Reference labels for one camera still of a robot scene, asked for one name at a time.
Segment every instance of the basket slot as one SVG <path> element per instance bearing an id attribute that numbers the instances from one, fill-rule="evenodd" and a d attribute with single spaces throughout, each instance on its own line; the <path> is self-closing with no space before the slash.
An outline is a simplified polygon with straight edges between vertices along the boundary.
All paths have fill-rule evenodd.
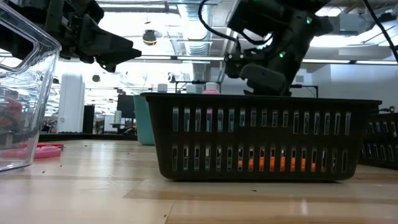
<path id="1" fill-rule="evenodd" d="M 201 124 L 201 109 L 197 108 L 195 111 L 195 131 L 200 132 L 200 124 Z"/>
<path id="2" fill-rule="evenodd" d="M 252 172 L 254 169 L 254 147 L 250 146 L 249 148 L 249 172 Z"/>
<path id="3" fill-rule="evenodd" d="M 205 148 L 205 171 L 210 170 L 210 156 L 211 156 L 211 146 L 206 145 L 206 148 Z"/>
<path id="4" fill-rule="evenodd" d="M 372 147 L 370 144 L 368 144 L 368 156 L 369 156 L 369 159 L 373 158 Z"/>
<path id="5" fill-rule="evenodd" d="M 322 150 L 321 172 L 326 172 L 327 157 L 328 157 L 328 150 L 327 149 Z"/>
<path id="6" fill-rule="evenodd" d="M 188 163 L 188 153 L 189 153 L 189 146 L 188 145 L 184 145 L 183 148 L 183 170 L 188 170 L 189 167 L 189 163 Z"/>
<path id="7" fill-rule="evenodd" d="M 313 134 L 319 134 L 319 124 L 320 124 L 320 113 L 319 111 L 315 112 L 314 122 L 313 122 Z"/>
<path id="8" fill-rule="evenodd" d="M 284 110 L 284 117 L 282 121 L 282 127 L 286 128 L 289 125 L 289 111 Z"/>
<path id="9" fill-rule="evenodd" d="M 305 172 L 305 163 L 307 161 L 307 148 L 303 147 L 301 150 L 301 172 Z"/>
<path id="10" fill-rule="evenodd" d="M 345 135 L 349 136 L 351 129 L 351 112 L 346 112 Z"/>
<path id="11" fill-rule="evenodd" d="M 189 132 L 189 129 L 190 129 L 190 117 L 191 117 L 191 110 L 189 107 L 185 107 L 184 108 L 184 117 L 183 117 L 185 132 Z"/>
<path id="12" fill-rule="evenodd" d="M 333 154 L 332 154 L 332 158 L 331 158 L 331 172 L 332 173 L 336 172 L 337 162 L 338 162 L 337 160 L 338 160 L 337 151 L 333 150 Z"/>
<path id="13" fill-rule="evenodd" d="M 380 122 L 376 122 L 376 131 L 377 131 L 377 133 L 381 133 Z"/>
<path id="14" fill-rule="evenodd" d="M 194 157 L 194 160 L 193 160 L 193 169 L 195 170 L 195 171 L 199 171 L 199 169 L 200 169 L 200 146 L 199 145 L 195 145 L 195 148 L 194 148 L 194 150 L 195 150 L 195 157 Z"/>
<path id="15" fill-rule="evenodd" d="M 323 130 L 324 135 L 328 135 L 330 131 L 330 113 L 325 113 L 325 128 Z"/>
<path id="16" fill-rule="evenodd" d="M 207 108 L 206 110 L 206 132 L 211 132 L 211 123 L 213 121 L 213 108 Z"/>
<path id="17" fill-rule="evenodd" d="M 235 109 L 229 109 L 228 113 L 228 132 L 234 132 L 235 125 Z"/>
<path id="18" fill-rule="evenodd" d="M 300 122 L 300 114 L 299 111 L 294 111 L 294 118 L 293 118 L 293 134 L 299 133 L 299 123 Z"/>
<path id="19" fill-rule="evenodd" d="M 261 112 L 261 126 L 267 126 L 267 109 L 263 109 Z"/>
<path id="20" fill-rule="evenodd" d="M 310 129 L 310 112 L 304 112 L 304 134 L 308 134 L 308 130 Z"/>
<path id="21" fill-rule="evenodd" d="M 384 161 L 387 160 L 386 149 L 384 148 L 383 144 L 380 145 L 380 151 L 381 151 L 381 159 Z"/>
<path id="22" fill-rule="evenodd" d="M 361 146 L 361 157 L 362 158 L 366 158 L 365 145 L 364 144 Z"/>
<path id="23" fill-rule="evenodd" d="M 264 171 L 264 163 L 266 158 L 266 149 L 264 146 L 260 147 L 260 158 L 259 158 L 259 171 Z"/>
<path id="24" fill-rule="evenodd" d="M 232 146 L 228 146 L 227 150 L 227 161 L 226 161 L 226 170 L 232 170 L 232 157 L 233 157 L 233 148 Z"/>
<path id="25" fill-rule="evenodd" d="M 296 158 L 297 158 L 296 148 L 292 147 L 291 160 L 290 160 L 290 171 L 291 172 L 295 172 L 295 170 L 296 170 Z"/>
<path id="26" fill-rule="evenodd" d="M 388 133 L 387 121 L 383 121 L 382 131 L 383 131 L 384 133 Z"/>
<path id="27" fill-rule="evenodd" d="M 217 113 L 217 131 L 223 132 L 224 111 L 219 108 Z"/>
<path id="28" fill-rule="evenodd" d="M 343 162 L 342 162 L 342 164 L 341 164 L 341 171 L 344 173 L 344 172 L 346 172 L 347 171 L 347 160 L 348 160 L 348 153 L 347 153 L 347 151 L 344 151 L 343 152 Z"/>
<path id="29" fill-rule="evenodd" d="M 272 127 L 276 128 L 278 126 L 278 111 L 272 111 Z"/>
<path id="30" fill-rule="evenodd" d="M 391 162 L 394 162 L 394 153 L 392 152 L 392 146 L 391 146 L 391 145 L 388 145 L 388 146 L 387 146 L 387 150 L 388 150 L 388 157 L 389 157 L 389 160 L 390 160 Z"/>
<path id="31" fill-rule="evenodd" d="M 257 111 L 255 108 L 252 108 L 250 114 L 250 126 L 256 127 L 256 121 L 257 121 Z"/>
<path id="32" fill-rule="evenodd" d="M 240 127 L 244 127 L 246 121 L 246 112 L 244 108 L 241 108 L 241 112 L 239 114 L 239 125 Z"/>
<path id="33" fill-rule="evenodd" d="M 317 169 L 317 149 L 313 148 L 311 155 L 311 172 L 315 172 L 316 169 Z"/>
<path id="34" fill-rule="evenodd" d="M 280 148 L 280 171 L 285 172 L 286 165 L 286 147 L 282 146 Z"/>
<path id="35" fill-rule="evenodd" d="M 391 121 L 391 131 L 394 137 L 397 137 L 396 123 Z"/>
<path id="36" fill-rule="evenodd" d="M 369 133 L 374 133 L 374 128 L 373 128 L 373 123 L 369 122 L 369 129 L 368 129 Z"/>
<path id="37" fill-rule="evenodd" d="M 335 135 L 339 135 L 340 133 L 340 121 L 341 121 L 341 115 L 339 112 L 335 114 Z"/>
<path id="38" fill-rule="evenodd" d="M 243 146 L 239 145 L 238 147 L 238 171 L 243 170 Z"/>
<path id="39" fill-rule="evenodd" d="M 373 144 L 373 150 L 374 150 L 374 155 L 376 156 L 376 159 L 379 159 L 379 148 L 376 144 Z"/>
<path id="40" fill-rule="evenodd" d="M 269 171 L 273 172 L 275 170 L 275 146 L 271 146 L 269 159 Z"/>
<path id="41" fill-rule="evenodd" d="M 221 170 L 221 160 L 222 160 L 222 155 L 223 155 L 223 149 L 221 146 L 217 146 L 217 151 L 216 151 L 216 170 L 220 171 Z"/>
<path id="42" fill-rule="evenodd" d="M 178 107 L 173 107 L 173 131 L 178 131 Z"/>

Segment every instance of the white wall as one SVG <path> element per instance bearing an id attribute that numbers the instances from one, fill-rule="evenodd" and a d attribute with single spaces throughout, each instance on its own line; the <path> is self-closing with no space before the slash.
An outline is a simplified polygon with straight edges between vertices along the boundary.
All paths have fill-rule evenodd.
<path id="1" fill-rule="evenodd" d="M 62 75 L 57 132 L 82 132 L 85 83 L 82 74 Z"/>
<path id="2" fill-rule="evenodd" d="M 312 74 L 321 98 L 382 100 L 398 108 L 398 66 L 327 65 Z"/>

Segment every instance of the black plastic basket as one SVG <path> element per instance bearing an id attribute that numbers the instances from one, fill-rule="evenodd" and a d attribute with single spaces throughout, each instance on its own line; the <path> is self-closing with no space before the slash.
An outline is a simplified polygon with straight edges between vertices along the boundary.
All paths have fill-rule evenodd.
<path id="1" fill-rule="evenodd" d="M 161 174 L 175 180 L 344 180 L 381 101 L 143 93 Z"/>
<path id="2" fill-rule="evenodd" d="M 369 120 L 359 163 L 398 169 L 398 114 L 374 114 Z"/>

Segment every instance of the ceiling duct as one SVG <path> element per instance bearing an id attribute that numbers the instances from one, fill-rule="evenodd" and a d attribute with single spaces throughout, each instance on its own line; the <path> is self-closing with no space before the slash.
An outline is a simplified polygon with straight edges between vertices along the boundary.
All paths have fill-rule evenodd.
<path id="1" fill-rule="evenodd" d="M 185 42 L 185 50 L 189 56 L 207 56 L 209 54 L 210 45 L 203 40 L 209 39 L 209 32 L 201 24 L 198 18 L 198 4 L 179 4 L 178 11 L 180 12 L 183 21 L 183 37 L 188 41 Z M 210 8 L 203 7 L 203 20 L 209 24 Z M 207 64 L 194 63 L 193 64 L 193 79 L 204 80 L 205 72 L 207 71 Z"/>

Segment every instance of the wooden table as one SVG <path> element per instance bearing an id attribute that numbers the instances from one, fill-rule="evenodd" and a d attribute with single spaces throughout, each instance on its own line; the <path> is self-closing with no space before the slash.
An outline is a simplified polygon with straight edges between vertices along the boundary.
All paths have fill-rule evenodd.
<path id="1" fill-rule="evenodd" d="M 154 147 L 67 141 L 61 158 L 0 176 L 0 223 L 398 223 L 398 172 L 336 184 L 172 182 Z"/>

